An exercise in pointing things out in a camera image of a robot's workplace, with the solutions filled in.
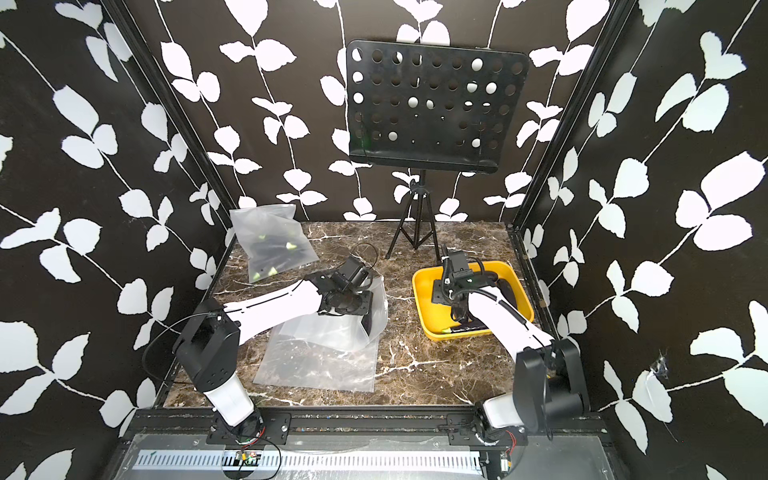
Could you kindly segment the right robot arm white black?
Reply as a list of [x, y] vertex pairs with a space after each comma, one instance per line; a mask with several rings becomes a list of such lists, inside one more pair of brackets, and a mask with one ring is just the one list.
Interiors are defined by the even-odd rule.
[[484, 324], [514, 360], [512, 391], [481, 405], [489, 427], [547, 432], [552, 422], [590, 410], [579, 349], [527, 320], [500, 278], [492, 282], [483, 272], [445, 274], [437, 288], [450, 306]]

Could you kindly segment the clear zip-top bag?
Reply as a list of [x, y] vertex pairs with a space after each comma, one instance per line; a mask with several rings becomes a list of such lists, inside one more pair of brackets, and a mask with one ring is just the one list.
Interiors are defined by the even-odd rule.
[[248, 258], [248, 280], [261, 280], [319, 260], [294, 204], [262, 205], [230, 211], [235, 235]]
[[279, 334], [339, 351], [360, 350], [376, 340], [388, 323], [388, 303], [381, 274], [374, 274], [369, 291], [372, 292], [370, 332], [363, 326], [363, 316], [313, 314], [284, 323]]

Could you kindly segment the stack of clear zip-top bags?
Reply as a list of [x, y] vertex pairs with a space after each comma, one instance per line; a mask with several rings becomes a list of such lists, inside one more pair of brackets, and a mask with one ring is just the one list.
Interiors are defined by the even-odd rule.
[[253, 382], [370, 393], [374, 391], [378, 349], [379, 339], [349, 352], [282, 333], [271, 334]]

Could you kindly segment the yellow plastic tray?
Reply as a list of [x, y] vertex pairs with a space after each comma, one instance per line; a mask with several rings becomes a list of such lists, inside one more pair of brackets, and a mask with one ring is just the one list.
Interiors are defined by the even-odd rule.
[[[533, 306], [512, 266], [503, 261], [488, 261], [483, 264], [487, 272], [494, 272], [511, 285], [518, 311], [533, 323], [535, 320]], [[489, 329], [475, 327], [476, 320], [470, 321], [469, 327], [460, 325], [453, 320], [451, 307], [438, 303], [438, 300], [442, 299], [439, 288], [442, 273], [443, 268], [436, 266], [418, 270], [412, 277], [418, 315], [425, 335], [432, 341], [490, 335]]]

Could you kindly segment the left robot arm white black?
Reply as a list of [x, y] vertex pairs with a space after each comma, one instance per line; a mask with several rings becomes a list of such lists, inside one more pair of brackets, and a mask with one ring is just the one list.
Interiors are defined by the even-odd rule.
[[202, 304], [183, 327], [173, 353], [193, 387], [202, 393], [230, 429], [260, 431], [260, 414], [236, 370], [239, 347], [252, 337], [297, 319], [300, 335], [323, 346], [357, 349], [386, 324], [382, 285], [363, 274], [318, 272], [246, 301]]

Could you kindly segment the black perforated music stand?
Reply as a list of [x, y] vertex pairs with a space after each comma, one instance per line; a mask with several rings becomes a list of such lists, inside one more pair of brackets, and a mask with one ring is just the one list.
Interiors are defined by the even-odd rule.
[[395, 238], [436, 241], [429, 171], [492, 174], [527, 80], [524, 53], [353, 40], [347, 47], [349, 157], [414, 170]]

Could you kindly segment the black front mounting rail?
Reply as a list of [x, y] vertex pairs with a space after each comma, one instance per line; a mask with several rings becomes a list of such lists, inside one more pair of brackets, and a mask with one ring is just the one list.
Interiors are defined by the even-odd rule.
[[[426, 406], [335, 406], [261, 407], [261, 422], [251, 427], [255, 435], [283, 446], [301, 435], [437, 435], [451, 445], [490, 449], [513, 440], [526, 446], [531, 439], [554, 439], [567, 435], [608, 438], [605, 423], [597, 414], [553, 421], [537, 433], [527, 427], [492, 429], [480, 410], [470, 405]], [[213, 445], [240, 446], [247, 437], [236, 437], [240, 427], [228, 427], [209, 408], [141, 409], [126, 431], [137, 434], [200, 434]]]

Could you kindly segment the white perforated strip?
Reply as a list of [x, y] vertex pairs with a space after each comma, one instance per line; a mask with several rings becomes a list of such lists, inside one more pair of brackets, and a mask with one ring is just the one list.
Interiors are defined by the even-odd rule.
[[471, 451], [351, 451], [307, 453], [277, 450], [141, 450], [131, 471], [264, 472], [412, 471], [479, 475], [480, 457]]

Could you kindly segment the clear zip-top bag top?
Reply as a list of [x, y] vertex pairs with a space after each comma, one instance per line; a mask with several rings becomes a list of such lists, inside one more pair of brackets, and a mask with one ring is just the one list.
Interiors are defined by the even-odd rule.
[[230, 211], [235, 235], [248, 258], [248, 280], [261, 280], [319, 260], [294, 204], [262, 205]]

